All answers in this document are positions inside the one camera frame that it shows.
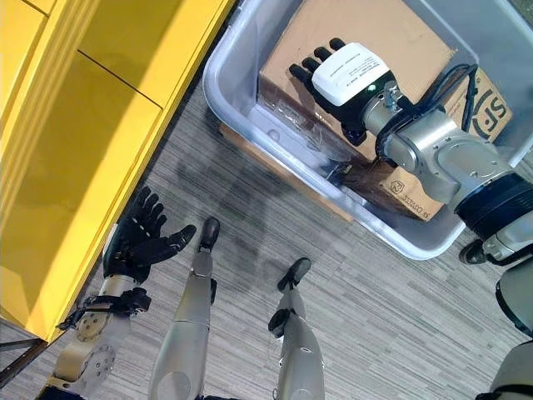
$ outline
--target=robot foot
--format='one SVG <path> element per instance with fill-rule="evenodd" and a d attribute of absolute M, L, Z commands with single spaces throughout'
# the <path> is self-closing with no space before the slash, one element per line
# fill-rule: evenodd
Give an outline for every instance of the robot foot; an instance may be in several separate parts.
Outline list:
<path fill-rule="evenodd" d="M 486 262 L 486 255 L 482 246 L 483 242 L 480 239 L 476 239 L 461 250 L 459 259 L 464 264 L 482 264 Z"/>
<path fill-rule="evenodd" d="M 296 262 L 291 265 L 285 276 L 280 280 L 280 282 L 277 283 L 277 290 L 283 292 L 283 289 L 285 289 L 285 286 L 288 283 L 292 283 L 294 286 L 296 286 L 298 283 L 300 283 L 301 279 L 310 268 L 311 260 L 309 258 L 302 257 L 296 260 Z"/>
<path fill-rule="evenodd" d="M 202 237 L 200 239 L 200 246 L 198 252 L 203 248 L 211 251 L 218 239 L 220 232 L 220 222 L 215 217 L 209 217 L 203 223 Z"/>

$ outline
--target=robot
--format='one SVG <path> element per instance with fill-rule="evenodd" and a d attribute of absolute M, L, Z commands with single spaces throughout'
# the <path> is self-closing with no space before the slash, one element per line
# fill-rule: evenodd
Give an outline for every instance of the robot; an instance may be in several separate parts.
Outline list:
<path fill-rule="evenodd" d="M 435 82 L 417 104 L 394 74 L 360 43 L 333 38 L 289 67 L 315 101 L 341 122 L 354 145 L 376 136 L 376 154 L 417 176 L 431 198 L 445 203 L 478 240 L 461 252 L 465 263 L 515 264 L 496 284 L 506 316 L 533 338 L 533 184 L 515 173 L 492 143 L 468 132 L 477 66 L 460 64 Z M 469 77 L 461 127 L 441 103 Z M 509 352 L 491 390 L 477 400 L 533 398 L 533 341 Z"/>
<path fill-rule="evenodd" d="M 466 133 L 476 94 L 476 66 L 452 68 L 413 104 L 377 55 L 339 38 L 329 44 L 331 50 L 319 47 L 314 52 L 321 62 L 308 57 L 301 66 L 292 64 L 291 74 L 341 122 L 349 141 L 359 145 L 366 132 L 376 135 L 379 157 L 416 175 L 430 197 L 447 204 L 478 236 L 462 252 L 462 261 L 513 265 L 496 284 L 496 300 L 515 326 L 533 338 L 533 184 L 515 173 L 490 142 Z M 441 103 L 466 76 L 466 110 L 457 127 Z M 60 355 L 39 398 L 90 396 L 111 368 L 129 315 L 149 306 L 138 285 L 146 280 L 150 265 L 176 254 L 194 234 L 189 226 L 160 238 L 164 220 L 157 215 L 162 206 L 153 195 L 141 194 L 136 212 L 119 223 L 104 256 L 106 282 L 100 295 L 64 324 L 75 325 L 77 337 Z M 202 397 L 209 316 L 217 288 L 211 251 L 219 227 L 215 218 L 204 224 L 182 300 L 154 367 L 151 399 L 221 399 Z M 283 338 L 276 400 L 325 398 L 320 348 L 306 324 L 296 288 L 310 266 L 301 258 L 277 285 L 283 296 L 268 324 L 275 337 Z M 533 398 L 533 340 L 508 353 L 489 392 L 476 400 L 528 398 Z"/>

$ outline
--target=plastic storage bin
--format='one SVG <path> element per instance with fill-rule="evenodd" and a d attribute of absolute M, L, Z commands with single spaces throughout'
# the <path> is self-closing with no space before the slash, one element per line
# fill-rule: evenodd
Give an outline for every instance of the plastic storage bin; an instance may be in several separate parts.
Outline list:
<path fill-rule="evenodd" d="M 240 5 L 204 70 L 203 87 L 209 106 L 230 128 L 406 257 L 438 256 L 465 227 L 452 211 L 444 207 L 430 222 L 419 222 L 374 207 L 352 191 L 335 187 L 316 171 L 320 153 L 308 148 L 301 137 L 257 104 L 259 71 L 300 3 L 301 0 L 246 0 Z M 515 117 L 497 145 L 511 165 L 516 165 L 533 144 L 532 124 L 524 123 L 528 115 L 527 88 L 533 79 L 533 32 L 520 15 L 498 0 L 475 0 L 472 3 L 476 5 L 469 4 L 468 8 L 458 1 L 405 3 L 450 48 L 458 49 L 451 65 L 479 62 L 501 90 Z M 438 13 L 432 3 L 439 5 Z M 502 40 L 505 46 L 497 45 Z"/>

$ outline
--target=cardboard box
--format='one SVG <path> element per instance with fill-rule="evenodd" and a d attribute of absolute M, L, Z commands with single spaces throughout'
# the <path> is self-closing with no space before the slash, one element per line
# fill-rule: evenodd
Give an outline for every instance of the cardboard box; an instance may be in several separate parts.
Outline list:
<path fill-rule="evenodd" d="M 374 136 L 369 134 L 361 146 L 353 147 L 344 138 L 341 124 L 316 105 L 288 71 L 291 64 L 312 56 L 315 48 L 327 46 L 332 38 L 361 43 L 377 54 L 412 102 L 420 100 L 453 52 L 401 0 L 306 0 L 301 5 L 260 72 L 259 101 L 281 120 L 296 126 L 315 147 L 320 143 L 319 149 L 326 155 L 335 149 L 323 143 L 333 143 L 355 149 L 364 159 L 373 161 Z M 324 131 L 337 142 L 333 138 L 313 139 Z"/>
<path fill-rule="evenodd" d="M 445 103 L 446 112 L 461 125 L 465 108 L 468 78 Z M 474 112 L 470 133 L 493 142 L 510 121 L 512 112 L 504 98 L 486 74 L 478 69 L 478 92 L 474 97 Z M 353 167 L 345 184 L 371 203 L 402 215 L 429 221 L 439 212 L 442 203 L 426 195 L 418 178 L 402 167 L 393 168 L 378 161 L 367 168 Z"/>
<path fill-rule="evenodd" d="M 458 127 L 461 126 L 463 110 L 465 109 L 467 87 L 468 78 L 462 82 L 444 106 L 446 113 L 456 122 Z M 476 73 L 476 87 L 477 94 L 474 99 L 474 112 L 472 113 L 469 133 L 494 142 L 504 126 L 511 120 L 512 112 L 496 86 L 480 68 L 477 69 Z"/>

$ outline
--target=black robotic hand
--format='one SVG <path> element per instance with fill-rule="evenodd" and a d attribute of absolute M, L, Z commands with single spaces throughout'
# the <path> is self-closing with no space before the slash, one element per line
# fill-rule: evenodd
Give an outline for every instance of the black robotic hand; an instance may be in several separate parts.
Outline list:
<path fill-rule="evenodd" d="M 345 46 L 345 43 L 338 37 L 332 39 L 329 44 L 331 49 L 336 51 Z M 325 47 L 316 48 L 314 54 L 323 62 L 332 55 Z M 342 131 L 348 141 L 355 146 L 361 145 L 366 139 L 366 129 L 362 123 L 364 108 L 375 95 L 383 91 L 386 82 L 396 80 L 392 72 L 388 71 L 384 73 L 356 96 L 337 106 L 328 101 L 313 85 L 313 74 L 321 64 L 316 59 L 307 57 L 301 62 L 301 65 L 306 69 L 297 64 L 292 64 L 289 67 L 289 72 L 303 83 L 304 87 L 314 97 L 320 107 L 341 123 Z"/>
<path fill-rule="evenodd" d="M 105 278 L 121 274 L 143 283 L 152 264 L 175 256 L 194 236 L 196 227 L 187 225 L 180 232 L 161 237 L 167 217 L 162 215 L 159 197 L 150 193 L 150 188 L 144 187 L 119 221 L 103 257 Z"/>

